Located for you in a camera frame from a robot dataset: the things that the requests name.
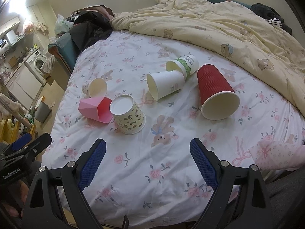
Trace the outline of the yellow cartoon paper cup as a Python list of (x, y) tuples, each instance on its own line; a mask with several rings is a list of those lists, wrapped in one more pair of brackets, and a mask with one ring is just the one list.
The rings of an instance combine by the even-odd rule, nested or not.
[(145, 114), (130, 95), (117, 96), (110, 104), (110, 112), (118, 129), (124, 134), (136, 134), (146, 124)]

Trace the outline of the pink red faceted cup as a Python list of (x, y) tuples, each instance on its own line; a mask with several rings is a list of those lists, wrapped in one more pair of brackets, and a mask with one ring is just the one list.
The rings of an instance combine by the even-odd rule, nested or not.
[(113, 118), (110, 112), (112, 100), (107, 97), (81, 99), (78, 111), (85, 117), (100, 123), (110, 123)]

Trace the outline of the small pink patterned cup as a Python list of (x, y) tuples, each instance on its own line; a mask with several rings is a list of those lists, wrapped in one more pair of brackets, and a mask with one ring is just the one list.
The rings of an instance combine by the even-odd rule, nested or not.
[(90, 98), (105, 97), (107, 89), (106, 81), (100, 77), (88, 80), (82, 85), (82, 92)]

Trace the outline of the red ripple paper cup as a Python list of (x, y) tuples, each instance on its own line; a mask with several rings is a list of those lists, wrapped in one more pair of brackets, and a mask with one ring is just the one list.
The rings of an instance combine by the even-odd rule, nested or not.
[(202, 115), (209, 120), (231, 116), (240, 105), (240, 98), (231, 85), (212, 64), (202, 65), (197, 71)]

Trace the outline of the plain white paper cup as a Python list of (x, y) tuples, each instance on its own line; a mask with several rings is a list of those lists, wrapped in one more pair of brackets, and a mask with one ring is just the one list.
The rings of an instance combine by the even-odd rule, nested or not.
[(181, 89), (185, 83), (183, 74), (177, 70), (149, 73), (146, 80), (149, 92), (156, 101)]

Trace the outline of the green white paper cup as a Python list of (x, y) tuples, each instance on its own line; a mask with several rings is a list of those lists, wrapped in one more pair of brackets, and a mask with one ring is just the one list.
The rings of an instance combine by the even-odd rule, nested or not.
[(199, 62), (195, 56), (186, 55), (175, 60), (167, 61), (165, 67), (167, 71), (177, 70), (181, 72), (186, 80), (198, 70)]

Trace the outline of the yellow wooden rack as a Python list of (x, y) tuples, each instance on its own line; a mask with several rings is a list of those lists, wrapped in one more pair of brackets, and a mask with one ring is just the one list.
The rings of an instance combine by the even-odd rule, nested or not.
[(14, 117), (5, 119), (1, 114), (1, 143), (13, 143), (26, 133), (29, 133), (32, 139), (35, 139), (37, 131), (33, 116), (26, 113), (24, 121), (30, 123), (29, 128)]

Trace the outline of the grey waste bin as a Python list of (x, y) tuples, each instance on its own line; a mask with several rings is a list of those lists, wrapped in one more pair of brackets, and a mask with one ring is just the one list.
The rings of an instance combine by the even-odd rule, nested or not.
[(50, 109), (50, 107), (46, 103), (41, 101), (35, 112), (35, 120), (39, 121), (40, 123), (44, 123), (51, 111), (52, 110)]

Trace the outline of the pink bow pillow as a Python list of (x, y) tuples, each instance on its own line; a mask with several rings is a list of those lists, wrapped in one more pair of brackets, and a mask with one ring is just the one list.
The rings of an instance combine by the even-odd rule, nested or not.
[(249, 152), (261, 170), (295, 170), (304, 166), (304, 145), (262, 139)]

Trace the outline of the white washing machine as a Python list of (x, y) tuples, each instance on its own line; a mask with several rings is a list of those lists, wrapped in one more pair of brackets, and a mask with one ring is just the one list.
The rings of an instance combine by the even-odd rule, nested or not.
[(30, 72), (43, 86), (45, 86), (46, 80), (44, 78), (44, 73), (41, 71), (41, 67), (46, 61), (47, 57), (42, 54), (39, 48), (33, 51), (25, 61), (27, 67), (30, 69)]

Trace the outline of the white floral bed sheet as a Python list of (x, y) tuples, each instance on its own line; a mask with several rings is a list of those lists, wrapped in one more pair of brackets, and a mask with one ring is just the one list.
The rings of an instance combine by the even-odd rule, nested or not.
[[(146, 75), (162, 72), (168, 60), (194, 55), (215, 65), (240, 98), (238, 110), (224, 120), (201, 114), (197, 76), (184, 87), (155, 101)], [(126, 94), (146, 115), (143, 130), (119, 131), (115, 122), (87, 119), (78, 110), (82, 85), (97, 77), (111, 99)], [(121, 226), (127, 216), (133, 228), (151, 228), (196, 220), (213, 190), (205, 184), (190, 152), (199, 138), (220, 159), (247, 167), (249, 148), (261, 139), (302, 144), (304, 117), (278, 92), (222, 56), (181, 41), (114, 31), (87, 48), (76, 60), (51, 132), (52, 144), (42, 156), (50, 169), (61, 168), (89, 150), (96, 139), (107, 152), (84, 195), (97, 219)]]

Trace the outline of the black clothes pile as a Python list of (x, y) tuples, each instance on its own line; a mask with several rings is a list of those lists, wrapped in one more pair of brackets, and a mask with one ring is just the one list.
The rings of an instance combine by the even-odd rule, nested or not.
[(68, 33), (80, 53), (99, 40), (107, 39), (113, 31), (110, 21), (114, 13), (105, 5), (88, 6), (71, 15), (74, 21)]

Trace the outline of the cream bear print duvet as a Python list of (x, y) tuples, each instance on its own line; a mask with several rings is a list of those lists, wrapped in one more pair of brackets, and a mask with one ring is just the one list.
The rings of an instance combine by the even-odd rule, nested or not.
[(175, 39), (217, 52), (304, 111), (304, 48), (290, 34), (235, 2), (157, 0), (122, 12), (115, 30)]

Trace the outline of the teal bed frame corner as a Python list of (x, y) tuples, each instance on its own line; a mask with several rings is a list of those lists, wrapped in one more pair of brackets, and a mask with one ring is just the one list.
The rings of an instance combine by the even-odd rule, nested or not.
[(56, 58), (68, 75), (72, 74), (80, 50), (68, 32), (62, 34), (54, 42), (50, 43), (48, 45), (48, 52)]

